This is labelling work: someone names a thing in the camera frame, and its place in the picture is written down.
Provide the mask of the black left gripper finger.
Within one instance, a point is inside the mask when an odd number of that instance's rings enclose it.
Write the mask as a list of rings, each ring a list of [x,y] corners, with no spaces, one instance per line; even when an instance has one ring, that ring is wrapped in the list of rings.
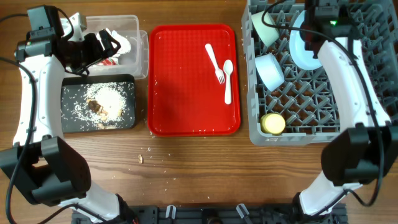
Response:
[[[92,52],[91,54],[87,54],[83,57],[81,64],[83,67],[92,67],[96,66],[98,62],[111,57],[118,59],[115,56],[107,55],[104,51]]]
[[[121,44],[105,29],[98,33],[105,52],[117,52],[121,48]]]

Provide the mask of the red snack wrapper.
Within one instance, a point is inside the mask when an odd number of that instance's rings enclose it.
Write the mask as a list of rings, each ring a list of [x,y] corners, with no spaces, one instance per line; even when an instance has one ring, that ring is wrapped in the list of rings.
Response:
[[[104,59],[96,64],[96,66],[110,66],[110,65],[117,65],[118,60],[116,58],[107,58]]]

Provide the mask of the white napkin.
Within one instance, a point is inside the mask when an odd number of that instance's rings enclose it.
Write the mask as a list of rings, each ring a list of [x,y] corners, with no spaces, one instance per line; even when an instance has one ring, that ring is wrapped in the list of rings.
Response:
[[[131,53],[130,42],[126,37],[121,36],[115,30],[110,31],[108,28],[106,28],[106,31],[108,31],[112,37],[114,37],[121,44],[121,48],[115,55],[113,55],[118,58],[118,65],[125,64],[125,60],[128,59],[128,56]]]

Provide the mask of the white plastic fork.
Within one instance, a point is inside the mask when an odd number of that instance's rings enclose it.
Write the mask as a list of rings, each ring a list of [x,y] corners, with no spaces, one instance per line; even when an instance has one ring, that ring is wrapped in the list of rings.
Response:
[[[211,46],[211,44],[205,44],[205,49],[206,49],[206,52],[215,68],[215,74],[216,74],[216,77],[217,77],[219,83],[223,84],[225,82],[224,73],[218,66],[213,47]]]

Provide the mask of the white plastic spoon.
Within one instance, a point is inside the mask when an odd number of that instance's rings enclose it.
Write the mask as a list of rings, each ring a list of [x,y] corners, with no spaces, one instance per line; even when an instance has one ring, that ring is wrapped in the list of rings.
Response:
[[[225,93],[224,93],[224,102],[227,105],[230,105],[232,102],[232,93],[231,93],[231,74],[233,72],[233,63],[231,60],[226,60],[223,65],[223,71],[226,76],[225,80]]]

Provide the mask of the green bowl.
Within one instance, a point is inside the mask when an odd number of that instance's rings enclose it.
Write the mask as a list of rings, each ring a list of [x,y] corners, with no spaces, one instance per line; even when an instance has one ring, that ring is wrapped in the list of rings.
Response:
[[[266,47],[270,47],[279,38],[279,31],[277,28],[269,27],[263,24],[263,21],[265,21],[267,24],[275,24],[268,12],[264,16],[264,20],[262,20],[262,16],[263,12],[253,14],[251,16],[252,23],[260,40]]]

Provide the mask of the light blue bowl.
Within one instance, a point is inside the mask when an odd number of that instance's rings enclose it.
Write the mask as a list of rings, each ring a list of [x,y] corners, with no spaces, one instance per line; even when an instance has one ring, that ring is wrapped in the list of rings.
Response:
[[[255,58],[255,65],[263,84],[270,91],[278,89],[284,82],[284,74],[274,55],[267,54]]]

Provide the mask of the yellow plastic cup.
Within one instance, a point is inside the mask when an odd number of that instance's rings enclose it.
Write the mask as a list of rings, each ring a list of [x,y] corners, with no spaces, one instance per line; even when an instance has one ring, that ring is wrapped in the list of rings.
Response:
[[[285,129],[285,119],[276,113],[265,114],[260,119],[261,130],[263,133],[279,135]]]

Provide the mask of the light blue plate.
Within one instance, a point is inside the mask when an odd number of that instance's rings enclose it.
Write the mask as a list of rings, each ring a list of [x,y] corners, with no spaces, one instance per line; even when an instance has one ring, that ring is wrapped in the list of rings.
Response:
[[[305,50],[305,42],[297,30],[290,33],[289,50],[294,64],[303,70],[316,70],[322,66],[319,59],[313,57],[312,51]]]

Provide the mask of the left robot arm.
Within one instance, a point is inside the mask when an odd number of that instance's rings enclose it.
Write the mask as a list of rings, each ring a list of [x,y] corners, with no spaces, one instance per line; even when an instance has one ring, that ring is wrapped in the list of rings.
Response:
[[[72,208],[94,223],[137,223],[120,195],[92,181],[87,161],[65,142],[61,122],[65,74],[87,77],[89,67],[116,54],[120,43],[106,30],[73,40],[62,26],[65,13],[55,6],[32,7],[26,15],[31,30],[10,60],[22,78],[19,126],[12,147],[1,152],[8,221],[14,222],[11,195],[17,189],[32,205]]]

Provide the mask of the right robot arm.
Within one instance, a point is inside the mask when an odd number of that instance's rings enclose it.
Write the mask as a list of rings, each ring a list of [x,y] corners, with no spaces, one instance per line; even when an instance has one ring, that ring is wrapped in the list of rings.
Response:
[[[326,215],[343,197],[375,182],[370,201],[360,201],[369,207],[397,157],[397,127],[374,91],[358,25],[346,4],[306,1],[300,35],[328,77],[341,131],[322,151],[319,176],[298,195],[301,212]]]

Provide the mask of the clear plastic waste bin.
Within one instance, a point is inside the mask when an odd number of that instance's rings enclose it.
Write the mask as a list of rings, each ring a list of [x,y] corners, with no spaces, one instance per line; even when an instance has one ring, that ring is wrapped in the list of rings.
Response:
[[[99,37],[99,31],[108,28],[126,37],[131,44],[131,53],[125,64],[110,66],[92,66],[88,70],[90,76],[129,74],[135,79],[145,79],[149,69],[149,41],[147,32],[139,28],[139,20],[135,15],[88,16],[87,30]]]

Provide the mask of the grey dishwasher rack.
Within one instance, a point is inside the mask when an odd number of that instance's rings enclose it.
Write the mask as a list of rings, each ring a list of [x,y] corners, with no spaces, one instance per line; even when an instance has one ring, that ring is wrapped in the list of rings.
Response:
[[[338,108],[322,68],[303,70],[289,52],[289,32],[279,32],[270,47],[260,40],[251,16],[270,6],[270,1],[248,0],[241,19],[243,50],[248,78],[249,137],[258,146],[306,145],[330,142],[340,133]],[[397,1],[345,1],[357,22],[364,62],[380,103],[397,124]],[[256,69],[255,58],[272,54],[284,74],[284,82],[270,91]],[[279,135],[263,133],[260,119],[269,113],[285,119]]]

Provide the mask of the red serving tray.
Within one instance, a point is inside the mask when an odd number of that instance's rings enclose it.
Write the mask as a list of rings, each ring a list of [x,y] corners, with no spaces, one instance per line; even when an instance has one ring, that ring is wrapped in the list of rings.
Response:
[[[213,47],[219,67],[231,60],[232,102],[224,102],[205,49]],[[157,26],[150,33],[147,125],[158,136],[214,136],[241,125],[236,36],[226,24]]]

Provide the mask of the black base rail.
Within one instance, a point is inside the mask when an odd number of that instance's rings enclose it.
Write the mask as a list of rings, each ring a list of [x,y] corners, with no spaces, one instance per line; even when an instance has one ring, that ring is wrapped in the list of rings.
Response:
[[[208,223],[208,218],[215,218],[217,223],[293,223],[288,216],[292,210],[289,204],[248,207],[247,214],[241,215],[237,207],[177,207],[173,218],[167,215],[165,207],[131,207],[138,216],[138,223]]]

